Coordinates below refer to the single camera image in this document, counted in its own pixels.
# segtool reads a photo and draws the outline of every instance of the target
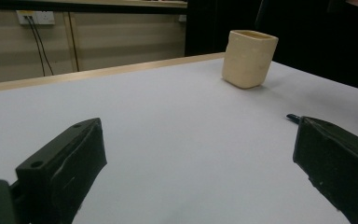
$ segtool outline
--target beige cup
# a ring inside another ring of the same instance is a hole
[[[243,89],[266,80],[278,38],[250,30],[229,33],[223,64],[223,79]]]

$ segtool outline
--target beige wall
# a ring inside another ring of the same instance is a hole
[[[55,12],[55,25],[38,26],[55,75],[75,72],[75,61],[90,70],[184,56],[186,28],[177,15],[72,13],[73,33],[68,15]],[[0,10],[0,81],[42,76],[31,29],[15,11]]]

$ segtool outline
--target cable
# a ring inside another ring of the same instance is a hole
[[[45,55],[45,59],[46,59],[46,62],[48,63],[48,67],[50,68],[51,75],[54,76],[53,70],[51,69],[51,65],[48,62],[48,56],[46,56],[45,47],[43,46],[42,38],[40,38],[39,32],[37,32],[36,25],[34,24],[34,19],[32,17],[30,17],[30,19],[31,19],[31,23],[34,26],[34,30],[36,31],[37,37],[39,37],[39,42],[40,42],[40,45],[42,46],[43,55]]]
[[[30,19],[29,19],[29,16],[24,16],[24,18],[25,18],[25,19],[28,21],[28,23],[30,24],[32,33],[34,34],[34,41],[36,41],[37,50],[38,50],[38,52],[39,52],[40,63],[42,64],[43,77],[45,77],[45,76],[46,76],[45,66],[43,66],[42,54],[40,53],[39,43],[37,42],[36,34],[34,33],[34,27],[33,27],[32,24],[31,24],[31,21],[30,21]]]

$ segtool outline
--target white table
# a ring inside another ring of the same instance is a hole
[[[222,56],[0,84],[15,88],[0,91],[0,178],[13,183],[22,161],[98,117],[108,164],[76,224],[349,223],[293,163],[285,116],[358,135],[358,89],[273,63],[241,90],[221,78]]]

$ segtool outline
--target power outlet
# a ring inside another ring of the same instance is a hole
[[[17,17],[21,25],[29,25],[26,17],[31,17],[34,24],[40,25],[53,25],[55,24],[54,13],[52,11],[30,11],[30,10],[17,10]]]

